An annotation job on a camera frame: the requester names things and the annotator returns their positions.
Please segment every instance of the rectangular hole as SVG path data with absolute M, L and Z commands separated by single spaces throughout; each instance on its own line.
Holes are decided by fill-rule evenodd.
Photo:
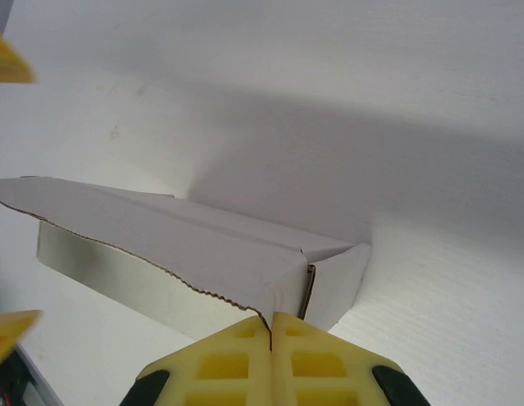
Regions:
M 248 354 L 212 354 L 201 362 L 197 379 L 246 379 Z
M 295 395 L 297 406 L 359 406 L 356 392 L 345 389 L 299 389 Z
M 253 328 L 248 328 L 235 334 L 237 338 L 253 338 L 256 332 Z
M 287 336 L 305 336 L 305 332 L 295 327 L 288 327 L 285 331 Z
M 240 392 L 192 392 L 185 406 L 245 406 L 246 395 Z
M 341 377 L 346 376 L 343 361 L 336 354 L 296 352 L 292 354 L 294 376 Z

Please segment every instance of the yellow plastic corner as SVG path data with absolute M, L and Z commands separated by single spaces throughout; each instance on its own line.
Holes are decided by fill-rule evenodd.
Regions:
M 273 317 L 273 406 L 388 406 L 372 375 L 393 361 L 285 313 Z
M 34 324 L 39 315 L 38 310 L 0 315 L 0 363 L 14 350 L 17 341 Z
M 148 365 L 169 378 L 154 406 L 269 406 L 271 352 L 267 328 L 258 316 Z
M 28 63 L 0 36 L 0 82 L 32 83 L 34 80 Z

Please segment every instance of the corrugated cardboard edge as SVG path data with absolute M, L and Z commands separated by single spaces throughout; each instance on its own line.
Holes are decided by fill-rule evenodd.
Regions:
M 305 293 L 303 294 L 303 304 L 301 305 L 299 314 L 297 315 L 300 319 L 305 320 L 306 309 L 309 307 L 311 301 L 312 288 L 314 288 L 314 279 L 316 277 L 316 267 L 312 264 L 306 269 L 306 286 Z
M 240 310 L 253 310 L 254 312 L 256 312 L 258 314 L 258 316 L 260 317 L 260 319 L 262 319 L 262 322 L 263 324 L 265 325 L 265 327 L 271 331 L 271 328 L 269 327 L 269 324 L 268 324 L 268 321 L 265 319 L 265 317 L 262 315 L 262 313 L 258 310 L 258 309 L 254 309 L 253 307 L 250 307 L 250 306 L 243 306 L 239 303 L 236 303 L 234 302 L 233 300 L 231 299 L 228 299 L 228 298 L 225 298 L 224 296 L 222 296 L 221 294 L 215 294 L 213 292 L 209 292 L 207 290 L 203 290 L 203 289 L 199 289 L 199 288 L 195 288 L 194 286 L 192 286 L 191 284 L 187 283 L 185 280 L 183 280 L 181 277 L 179 277 L 178 275 L 176 275 L 175 273 L 171 272 L 169 269 L 163 267 L 163 266 L 159 266 L 158 264 L 152 262 L 152 261 L 149 261 L 147 258 L 143 258 L 142 256 L 139 256 L 139 255 L 136 255 L 132 252 L 129 252 L 128 250 L 125 250 L 117 245 L 114 245 L 114 244 L 110 244 L 106 241 L 101 241 L 101 240 L 98 240 L 98 239 L 92 239 L 90 237 L 86 237 L 85 235 L 83 234 L 79 234 L 79 233 L 76 233 L 72 230 L 69 230 L 65 227 L 62 227 L 62 226 L 59 226 L 58 224 L 54 223 L 54 222 L 51 222 L 49 220 L 47 220 L 45 217 L 42 217 L 42 216 L 38 216 L 36 215 L 35 213 L 32 213 L 32 212 L 29 212 L 29 211 L 24 211 L 24 210 L 20 210 L 16 207 L 12 207 L 6 203 L 4 203 L 3 201 L 0 200 L 0 204 L 3 205 L 4 207 L 7 207 L 8 209 L 10 210 L 13 210 L 13 211 L 17 211 L 18 213 L 21 213 L 21 214 L 25 214 L 27 216 L 30 216 L 30 217 L 33 217 L 37 220 L 39 220 L 40 222 L 46 222 L 47 224 L 51 224 L 52 226 L 56 227 L 56 228 L 60 228 L 60 229 L 63 229 L 69 233 L 72 233 L 73 235 L 81 238 L 81 239 L 85 239 L 85 240 L 88 240 L 88 241 L 92 241 L 92 242 L 95 242 L 95 243 L 98 243 L 98 244 L 102 244 L 102 245 L 106 245 L 107 247 L 111 247 L 111 248 L 115 248 L 116 250 L 119 250 L 119 251 L 122 251 L 128 255 L 132 255 L 134 256 L 135 258 L 139 258 L 140 260 L 142 261 L 145 261 L 149 264 L 151 264 L 152 266 L 155 266 L 156 268 L 158 269 L 161 269 L 162 271 L 166 272 L 168 275 L 172 276 L 172 277 L 176 277 L 177 279 L 179 279 L 184 285 L 186 285 L 188 288 L 192 289 L 193 291 L 195 292 L 198 292 L 199 294 L 205 294 L 207 296 L 211 296 L 213 298 L 216 298 L 216 299 L 219 299 L 219 300 L 222 300 L 226 303 L 228 303 L 229 305 L 232 305 Z

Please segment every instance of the white cardboard box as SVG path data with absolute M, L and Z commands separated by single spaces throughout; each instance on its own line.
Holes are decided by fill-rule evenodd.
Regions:
M 0 179 L 0 202 L 91 244 L 133 255 L 199 293 L 241 310 L 253 310 L 269 327 L 274 311 L 286 311 L 329 329 L 351 307 L 370 255 L 370 247 L 364 244 L 351 247 L 336 239 L 170 195 L 55 178 Z M 174 297 L 167 297 L 164 279 L 152 285 L 144 283 L 152 280 L 148 277 L 148 272 L 154 272 L 151 266 L 133 267 L 133 272 L 138 272 L 133 276 L 136 279 L 126 267 L 124 272 L 115 267 L 111 270 L 113 275 L 103 279 L 106 283 L 91 283 L 86 275 L 71 274 L 71 262 L 68 265 L 68 261 L 55 261 L 49 256 L 50 239 L 43 237 L 52 235 L 53 229 L 41 227 L 38 256 L 43 263 L 143 314 L 169 322 L 165 316 L 155 315 L 165 314 L 162 307 L 173 307 Z M 109 283 L 123 283 L 122 294 L 106 288 Z M 146 305 L 143 298 L 155 296 L 162 299 Z M 193 319 L 187 305 L 176 304 L 177 307 L 179 310 L 174 311 L 187 315 L 183 327 L 189 333 L 186 325 L 189 321 L 192 324 Z M 205 322 L 218 324 L 214 319 L 207 318 Z

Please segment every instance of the white background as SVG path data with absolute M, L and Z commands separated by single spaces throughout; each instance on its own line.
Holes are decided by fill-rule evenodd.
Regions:
M 334 332 L 432 404 L 524 404 L 524 0 L 17 0 L 5 36 L 40 82 L 0 85 L 0 178 L 372 241 Z M 186 341 L 37 265 L 36 227 L 0 207 L 0 310 L 47 310 L 25 347 L 65 404 L 117 403 Z

